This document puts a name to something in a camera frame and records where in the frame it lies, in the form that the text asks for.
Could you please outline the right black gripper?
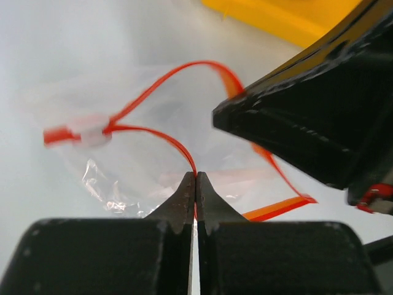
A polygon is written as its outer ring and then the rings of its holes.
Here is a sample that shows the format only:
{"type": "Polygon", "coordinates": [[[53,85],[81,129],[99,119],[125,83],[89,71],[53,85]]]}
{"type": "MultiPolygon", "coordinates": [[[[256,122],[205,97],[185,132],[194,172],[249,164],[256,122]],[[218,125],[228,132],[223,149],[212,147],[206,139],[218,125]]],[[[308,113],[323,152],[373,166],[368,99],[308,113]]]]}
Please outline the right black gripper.
{"type": "Polygon", "coordinates": [[[313,45],[215,108],[213,125],[392,214],[392,2],[362,1],[313,45]]]}

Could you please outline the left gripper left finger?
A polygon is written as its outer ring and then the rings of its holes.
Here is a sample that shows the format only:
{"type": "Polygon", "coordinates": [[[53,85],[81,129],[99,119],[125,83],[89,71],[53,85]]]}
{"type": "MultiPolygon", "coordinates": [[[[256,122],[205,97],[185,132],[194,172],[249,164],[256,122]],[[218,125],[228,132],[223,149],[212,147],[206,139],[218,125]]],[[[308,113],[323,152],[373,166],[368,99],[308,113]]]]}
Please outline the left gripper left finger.
{"type": "Polygon", "coordinates": [[[145,218],[41,219],[23,234],[2,294],[189,294],[195,175],[145,218]]]}

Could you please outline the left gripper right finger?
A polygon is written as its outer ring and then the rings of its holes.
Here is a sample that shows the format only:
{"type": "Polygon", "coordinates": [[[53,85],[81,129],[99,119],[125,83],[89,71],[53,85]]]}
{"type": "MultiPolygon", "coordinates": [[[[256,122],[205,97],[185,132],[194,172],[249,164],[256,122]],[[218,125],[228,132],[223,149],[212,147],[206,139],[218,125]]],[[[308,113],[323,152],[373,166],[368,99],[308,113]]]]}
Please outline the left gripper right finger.
{"type": "Polygon", "coordinates": [[[201,294],[381,294],[361,241],[333,221],[250,222],[196,177],[201,294]]]}

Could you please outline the clear zip top bag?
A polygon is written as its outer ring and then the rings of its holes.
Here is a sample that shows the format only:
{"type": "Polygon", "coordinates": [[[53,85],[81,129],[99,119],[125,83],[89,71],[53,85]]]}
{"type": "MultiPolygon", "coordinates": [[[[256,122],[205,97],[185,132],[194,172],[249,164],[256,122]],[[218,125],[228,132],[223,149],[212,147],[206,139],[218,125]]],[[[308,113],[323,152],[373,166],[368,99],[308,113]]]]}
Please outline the clear zip top bag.
{"type": "Polygon", "coordinates": [[[272,153],[213,127],[220,100],[243,90],[228,67],[202,60],[116,66],[27,88],[17,102],[43,131],[44,146],[121,216],[147,216],[188,172],[206,173],[251,221],[315,204],[272,153]]]}

